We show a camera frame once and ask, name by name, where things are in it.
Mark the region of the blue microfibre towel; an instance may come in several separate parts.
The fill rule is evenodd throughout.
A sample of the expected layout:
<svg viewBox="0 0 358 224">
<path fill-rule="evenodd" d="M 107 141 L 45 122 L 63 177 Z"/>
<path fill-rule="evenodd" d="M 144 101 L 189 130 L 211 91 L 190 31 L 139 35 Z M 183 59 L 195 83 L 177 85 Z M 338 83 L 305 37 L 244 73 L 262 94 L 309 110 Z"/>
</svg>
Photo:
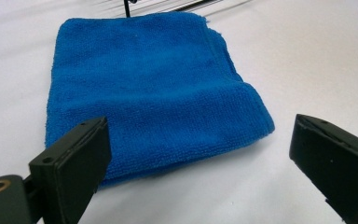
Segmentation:
<svg viewBox="0 0 358 224">
<path fill-rule="evenodd" d="M 257 91 L 199 15 L 70 19 L 56 39 L 45 142 L 106 117 L 115 185 L 250 146 L 272 133 Z"/>
</svg>

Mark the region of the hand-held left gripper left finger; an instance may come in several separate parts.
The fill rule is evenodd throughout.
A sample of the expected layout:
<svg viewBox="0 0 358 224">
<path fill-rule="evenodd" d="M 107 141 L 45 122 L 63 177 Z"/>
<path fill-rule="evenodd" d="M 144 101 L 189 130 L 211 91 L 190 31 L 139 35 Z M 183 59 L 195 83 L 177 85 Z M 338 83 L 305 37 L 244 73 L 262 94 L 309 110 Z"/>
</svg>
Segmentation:
<svg viewBox="0 0 358 224">
<path fill-rule="evenodd" d="M 35 157 L 29 167 L 42 191 L 45 224 L 77 224 L 111 159 L 105 117 L 81 122 Z"/>
</svg>

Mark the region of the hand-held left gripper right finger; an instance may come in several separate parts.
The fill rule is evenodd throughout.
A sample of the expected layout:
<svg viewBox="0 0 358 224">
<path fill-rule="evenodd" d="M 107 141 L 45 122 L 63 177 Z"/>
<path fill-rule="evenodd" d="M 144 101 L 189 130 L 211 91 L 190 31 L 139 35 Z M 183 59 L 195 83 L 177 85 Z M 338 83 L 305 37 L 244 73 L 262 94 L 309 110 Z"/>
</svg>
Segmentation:
<svg viewBox="0 0 358 224">
<path fill-rule="evenodd" d="M 358 224 L 358 137 L 307 115 L 296 115 L 289 158 L 347 224 Z"/>
</svg>

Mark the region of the black wire rack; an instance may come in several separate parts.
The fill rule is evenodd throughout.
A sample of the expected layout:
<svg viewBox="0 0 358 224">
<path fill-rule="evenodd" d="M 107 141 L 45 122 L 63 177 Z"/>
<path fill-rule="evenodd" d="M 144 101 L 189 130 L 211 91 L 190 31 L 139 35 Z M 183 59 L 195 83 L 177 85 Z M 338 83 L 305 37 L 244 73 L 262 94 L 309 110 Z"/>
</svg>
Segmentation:
<svg viewBox="0 0 358 224">
<path fill-rule="evenodd" d="M 193 12 L 210 16 L 242 7 L 253 0 L 92 0 L 96 12 L 106 18 L 128 18 L 162 12 Z"/>
</svg>

